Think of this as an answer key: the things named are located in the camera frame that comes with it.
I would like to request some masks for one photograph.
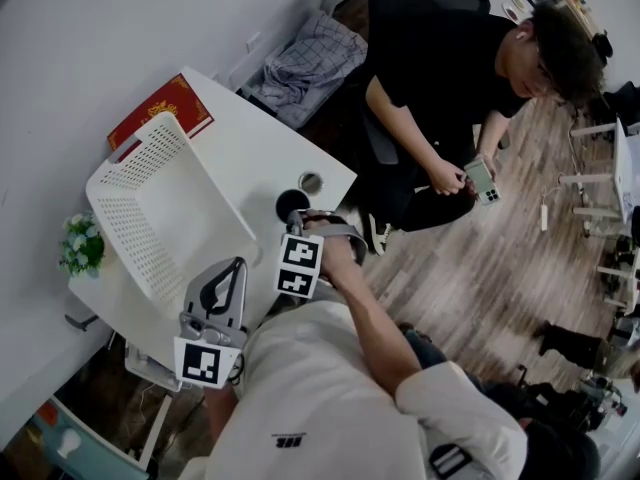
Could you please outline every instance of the dark hair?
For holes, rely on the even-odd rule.
[[[542,5],[533,11],[540,59],[565,101],[581,107],[596,98],[604,65],[585,31],[562,11]]]
[[[598,448],[582,432],[565,424],[551,427],[537,420],[532,420],[525,432],[527,460],[520,480],[598,478]]]

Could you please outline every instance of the smartphone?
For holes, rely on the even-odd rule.
[[[498,187],[493,182],[491,173],[482,158],[477,158],[465,165],[464,171],[473,183],[483,205],[493,204],[500,200]]]

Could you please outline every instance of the wooden floor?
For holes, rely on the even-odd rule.
[[[549,229],[539,226],[543,187],[573,172],[571,124],[553,103],[529,103],[512,122],[511,147],[500,154],[500,203],[477,205],[440,228],[396,232],[387,254],[366,263],[376,295],[397,321],[428,333],[482,378],[513,380],[522,363],[531,382],[567,389],[583,372],[556,352],[538,357],[533,331],[544,319],[600,336],[611,326],[612,306],[602,302],[595,273],[604,241],[583,237],[571,215],[577,192],[551,193]],[[589,149],[611,154],[608,143]]]
[[[336,16],[367,37],[366,0],[347,2]],[[347,92],[338,91],[302,134],[327,150],[344,146],[346,97]],[[365,263],[376,295],[394,319],[427,332],[451,358],[482,378],[516,380],[516,366],[523,363],[530,368],[529,381],[551,381],[567,389],[583,371],[556,352],[538,357],[531,333],[543,319],[599,336],[611,325],[612,307],[602,302],[595,274],[604,242],[583,238],[580,221],[571,215],[578,203],[574,190],[547,197],[549,230],[539,230],[542,188],[553,188],[559,173],[573,172],[567,138],[571,125],[568,113],[553,103],[527,104],[512,121],[511,147],[499,157],[500,203],[478,205],[441,228],[395,232],[387,254],[370,256]],[[588,146],[587,157],[612,156],[606,142]],[[604,187],[598,202],[607,202],[610,194]],[[122,344],[116,342],[59,395],[119,447],[139,448],[164,394],[155,387],[142,403],[148,386],[124,371]],[[190,458],[210,452],[200,398],[197,388],[175,397],[154,454],[160,478],[176,478]],[[11,453],[21,451],[14,446]]]

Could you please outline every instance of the white wall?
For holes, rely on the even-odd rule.
[[[601,30],[609,32],[614,55],[607,67],[607,88],[631,80],[640,85],[640,0],[586,0]]]
[[[104,337],[64,322],[86,310],[55,263],[107,134],[184,65],[224,80],[256,32],[320,2],[0,0],[0,411],[35,409],[20,389],[47,370],[44,400],[51,368],[64,382]],[[2,447],[15,421],[0,426]]]

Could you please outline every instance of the white plastic basket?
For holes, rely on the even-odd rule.
[[[122,263],[169,318],[177,318],[187,284],[205,268],[232,256],[251,265],[258,257],[255,235],[170,112],[138,129],[98,168],[87,197]]]

